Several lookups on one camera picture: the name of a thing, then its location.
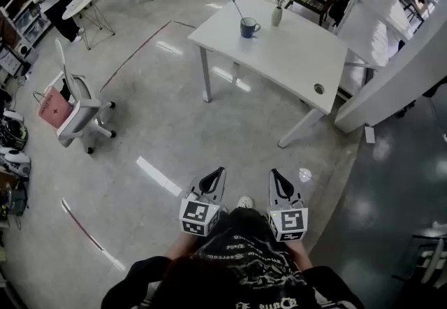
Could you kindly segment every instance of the black sleeve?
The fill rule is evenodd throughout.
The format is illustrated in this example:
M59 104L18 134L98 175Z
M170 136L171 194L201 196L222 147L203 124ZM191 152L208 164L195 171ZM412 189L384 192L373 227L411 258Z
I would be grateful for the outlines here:
M345 282L329 267L313 267L302 272L309 285L327 300L337 303L348 301L357 309L364 309L362 302L348 288Z
M129 309L140 304L146 297L147 286L163 278L171 260L152 257L134 263L124 280L105 295L101 309Z

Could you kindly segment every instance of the dark floor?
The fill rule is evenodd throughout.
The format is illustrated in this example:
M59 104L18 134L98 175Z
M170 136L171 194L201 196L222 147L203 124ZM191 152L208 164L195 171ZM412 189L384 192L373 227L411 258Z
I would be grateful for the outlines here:
M447 86L433 97L447 131ZM360 142L343 197L312 250L332 267L366 308L391 308L402 283L411 235L447 222L447 143L426 98L404 118L374 127L376 144Z

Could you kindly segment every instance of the black t-shirt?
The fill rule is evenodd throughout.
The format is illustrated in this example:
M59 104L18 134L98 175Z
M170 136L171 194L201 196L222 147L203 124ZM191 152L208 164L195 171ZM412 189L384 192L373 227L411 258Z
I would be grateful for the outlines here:
M348 308L362 303L328 267L298 270L282 243L228 228L202 246L195 257L218 261L238 278L241 309ZM135 263L126 279L105 296L102 309L150 303L148 285L163 279L170 260L153 257Z

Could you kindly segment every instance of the white office chair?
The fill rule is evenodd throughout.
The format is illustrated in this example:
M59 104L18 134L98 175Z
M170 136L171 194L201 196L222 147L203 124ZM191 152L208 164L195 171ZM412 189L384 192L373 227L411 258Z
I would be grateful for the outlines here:
M94 139L91 133L93 131L97 131L108 138L114 138L116 136L114 131L108 131L101 126L102 121L100 119L101 113L106 108L114 108L115 103L109 101L101 105L101 102L96 99L85 77L76 76L66 70L65 56L61 43L58 39L54 43L68 90L70 90L71 96L75 100L73 111L56 132L57 138L65 148L70 146L75 138L80 138L85 152L92 154L94 151Z

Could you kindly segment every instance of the vase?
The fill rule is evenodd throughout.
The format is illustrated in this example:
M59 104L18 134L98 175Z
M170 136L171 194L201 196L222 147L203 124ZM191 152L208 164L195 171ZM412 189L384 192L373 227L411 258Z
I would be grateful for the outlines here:
M282 8L276 7L272 13L272 26L278 27L282 19Z

